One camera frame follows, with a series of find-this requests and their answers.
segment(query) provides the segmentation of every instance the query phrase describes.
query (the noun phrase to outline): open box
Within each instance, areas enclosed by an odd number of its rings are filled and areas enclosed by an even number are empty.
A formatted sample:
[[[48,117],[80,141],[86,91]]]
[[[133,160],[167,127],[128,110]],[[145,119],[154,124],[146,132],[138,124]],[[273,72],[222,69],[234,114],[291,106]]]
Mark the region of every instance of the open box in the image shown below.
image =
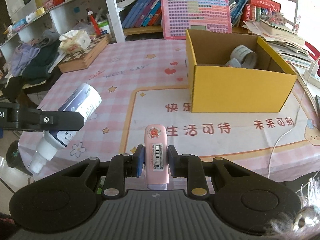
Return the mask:
[[[257,54],[255,69],[219,66],[239,45]],[[294,70],[255,35],[187,30],[186,50],[195,113],[277,113],[297,79]]]

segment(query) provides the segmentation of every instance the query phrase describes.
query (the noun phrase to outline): barcode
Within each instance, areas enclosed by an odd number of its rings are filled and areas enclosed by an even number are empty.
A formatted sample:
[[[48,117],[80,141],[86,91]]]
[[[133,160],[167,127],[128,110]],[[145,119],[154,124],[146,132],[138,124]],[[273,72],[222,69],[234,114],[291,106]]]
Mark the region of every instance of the barcode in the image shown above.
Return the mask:
[[[153,143],[153,171],[163,171],[163,148],[162,143]]]

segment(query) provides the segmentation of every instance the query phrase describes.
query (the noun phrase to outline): alphabet learning board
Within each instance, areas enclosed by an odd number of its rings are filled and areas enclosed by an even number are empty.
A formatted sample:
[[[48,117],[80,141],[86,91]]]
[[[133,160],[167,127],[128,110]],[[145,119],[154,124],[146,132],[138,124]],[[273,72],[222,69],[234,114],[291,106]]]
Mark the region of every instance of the alphabet learning board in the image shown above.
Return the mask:
[[[228,0],[161,0],[163,35],[184,40],[186,29],[231,33]]]

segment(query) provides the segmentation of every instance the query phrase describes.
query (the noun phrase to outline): cartoon bear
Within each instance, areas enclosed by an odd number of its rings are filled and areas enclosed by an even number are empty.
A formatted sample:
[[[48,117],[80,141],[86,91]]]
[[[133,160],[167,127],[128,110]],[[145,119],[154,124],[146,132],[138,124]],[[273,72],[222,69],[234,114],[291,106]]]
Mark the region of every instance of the cartoon bear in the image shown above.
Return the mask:
[[[304,137],[314,146],[320,145],[320,131],[312,123],[311,119],[308,120],[308,125],[304,131]]]

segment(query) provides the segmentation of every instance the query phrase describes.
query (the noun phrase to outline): clothing pile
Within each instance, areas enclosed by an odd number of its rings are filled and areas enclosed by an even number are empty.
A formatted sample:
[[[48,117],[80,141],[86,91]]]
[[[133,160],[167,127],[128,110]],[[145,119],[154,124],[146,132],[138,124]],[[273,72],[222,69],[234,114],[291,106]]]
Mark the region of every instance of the clothing pile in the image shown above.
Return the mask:
[[[15,49],[7,84],[2,88],[9,101],[15,102],[25,84],[39,84],[50,78],[52,68],[64,57],[64,53],[58,51],[59,37],[59,33],[45,30],[37,41],[23,43]]]

